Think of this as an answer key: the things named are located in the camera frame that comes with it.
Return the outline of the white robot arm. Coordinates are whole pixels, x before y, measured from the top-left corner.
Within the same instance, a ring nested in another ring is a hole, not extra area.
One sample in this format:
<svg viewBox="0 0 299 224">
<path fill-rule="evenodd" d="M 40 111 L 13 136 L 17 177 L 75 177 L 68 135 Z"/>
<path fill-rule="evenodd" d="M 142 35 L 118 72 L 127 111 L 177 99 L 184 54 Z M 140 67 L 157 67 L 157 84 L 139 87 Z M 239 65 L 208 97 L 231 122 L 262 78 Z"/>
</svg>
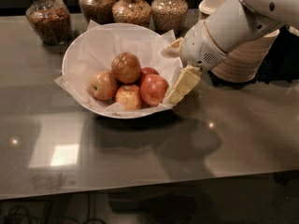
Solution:
<svg viewBox="0 0 299 224">
<path fill-rule="evenodd" d="M 273 44 L 278 29 L 299 25 L 299 0 L 226 0 L 213 6 L 184 37 L 162 51 L 181 58 L 181 70 L 166 101 L 179 103 L 199 82 L 203 70 L 231 83 L 245 83 L 257 70 Z"/>
</svg>

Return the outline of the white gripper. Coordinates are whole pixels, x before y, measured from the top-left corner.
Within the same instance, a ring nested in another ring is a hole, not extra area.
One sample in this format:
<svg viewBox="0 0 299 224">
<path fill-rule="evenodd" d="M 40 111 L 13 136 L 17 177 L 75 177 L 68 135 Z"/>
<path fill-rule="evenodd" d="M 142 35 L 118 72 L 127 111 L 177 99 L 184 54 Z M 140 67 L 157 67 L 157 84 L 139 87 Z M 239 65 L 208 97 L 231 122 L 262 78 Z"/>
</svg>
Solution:
<svg viewBox="0 0 299 224">
<path fill-rule="evenodd" d="M 212 70 L 226 59 L 226 53 L 213 41 L 204 20 L 197 22 L 184 38 L 176 39 L 163 49 L 162 55 L 166 58 L 180 56 L 191 64 L 179 70 L 174 85 L 166 93 L 164 102 L 170 105 L 177 105 L 195 88 L 201 80 L 201 69 Z"/>
</svg>

